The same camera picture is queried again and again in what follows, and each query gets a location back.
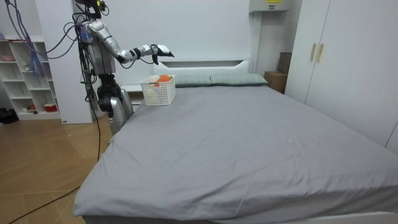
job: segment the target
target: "basket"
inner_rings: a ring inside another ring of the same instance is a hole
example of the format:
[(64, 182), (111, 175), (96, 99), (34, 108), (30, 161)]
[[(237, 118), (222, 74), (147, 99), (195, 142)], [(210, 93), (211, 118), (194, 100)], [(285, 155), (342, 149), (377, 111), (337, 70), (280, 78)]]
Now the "basket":
[(169, 82), (156, 82), (159, 76), (151, 75), (140, 82), (146, 105), (172, 104), (175, 97), (175, 75), (171, 77)]

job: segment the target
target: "bed frame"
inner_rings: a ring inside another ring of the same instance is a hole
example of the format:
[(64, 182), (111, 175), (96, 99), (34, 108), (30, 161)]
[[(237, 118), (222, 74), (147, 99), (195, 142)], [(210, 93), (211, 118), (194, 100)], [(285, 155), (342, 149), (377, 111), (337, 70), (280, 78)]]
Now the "bed frame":
[(198, 60), (161, 60), (154, 65), (154, 75), (194, 75), (194, 74), (232, 74), (249, 73), (250, 59), (198, 59)]

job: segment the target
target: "floor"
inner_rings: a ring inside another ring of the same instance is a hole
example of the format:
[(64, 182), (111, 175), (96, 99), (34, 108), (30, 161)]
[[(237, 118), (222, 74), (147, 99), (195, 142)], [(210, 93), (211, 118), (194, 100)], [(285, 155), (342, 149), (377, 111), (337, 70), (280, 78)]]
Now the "floor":
[[(100, 118), (101, 151), (111, 138)], [(98, 130), (60, 120), (18, 121), (0, 126), (0, 224), (57, 198), (84, 181), (96, 163)], [(76, 192), (15, 223), (84, 223), (72, 215)]]

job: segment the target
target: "white wardrobe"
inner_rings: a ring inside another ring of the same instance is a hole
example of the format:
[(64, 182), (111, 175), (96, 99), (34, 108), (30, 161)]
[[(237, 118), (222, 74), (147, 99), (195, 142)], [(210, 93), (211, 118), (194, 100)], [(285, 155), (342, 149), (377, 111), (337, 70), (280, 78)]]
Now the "white wardrobe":
[(285, 94), (398, 153), (397, 11), (397, 0), (303, 0)]

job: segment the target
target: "pillow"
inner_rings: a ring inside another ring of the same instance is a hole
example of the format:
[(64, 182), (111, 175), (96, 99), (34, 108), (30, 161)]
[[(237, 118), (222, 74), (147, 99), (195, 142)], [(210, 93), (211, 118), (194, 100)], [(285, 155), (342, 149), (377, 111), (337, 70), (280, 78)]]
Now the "pillow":
[(176, 75), (175, 87), (211, 86), (213, 82), (209, 75)]
[(221, 86), (261, 86), (268, 83), (255, 73), (218, 74), (210, 77), (213, 85)]

